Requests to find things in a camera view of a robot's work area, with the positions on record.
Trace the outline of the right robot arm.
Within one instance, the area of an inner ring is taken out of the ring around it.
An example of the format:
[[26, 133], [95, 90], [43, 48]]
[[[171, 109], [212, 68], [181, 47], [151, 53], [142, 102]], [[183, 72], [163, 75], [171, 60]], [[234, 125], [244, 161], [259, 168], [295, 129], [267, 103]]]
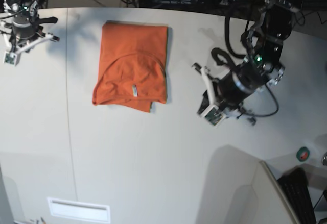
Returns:
[[38, 10], [48, 0], [1, 0], [1, 6], [7, 16], [1, 17], [1, 27], [11, 30], [1, 31], [6, 43], [6, 52], [18, 55], [28, 52], [34, 46], [45, 41], [58, 42], [59, 37], [43, 32], [44, 24], [56, 24], [58, 18], [40, 18]]

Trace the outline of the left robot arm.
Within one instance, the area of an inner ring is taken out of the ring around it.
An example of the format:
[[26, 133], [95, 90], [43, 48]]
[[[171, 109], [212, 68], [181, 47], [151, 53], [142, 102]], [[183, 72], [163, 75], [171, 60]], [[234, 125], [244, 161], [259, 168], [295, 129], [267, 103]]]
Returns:
[[[240, 37], [245, 54], [237, 54], [230, 44], [230, 19], [241, 8], [257, 8], [259, 18], [247, 27]], [[292, 32], [292, 15], [298, 9], [287, 0], [254, 0], [251, 3], [236, 1], [225, 15], [224, 39], [227, 49], [215, 47], [211, 56], [217, 66], [228, 69], [222, 77], [213, 77], [206, 66], [193, 64], [205, 83], [197, 114], [216, 126], [223, 120], [244, 116], [252, 125], [257, 118], [266, 118], [279, 111], [279, 102], [270, 86], [280, 82], [285, 67], [280, 62], [284, 41]], [[244, 107], [244, 100], [261, 88], [269, 92], [276, 109], [266, 114], [257, 114]]]

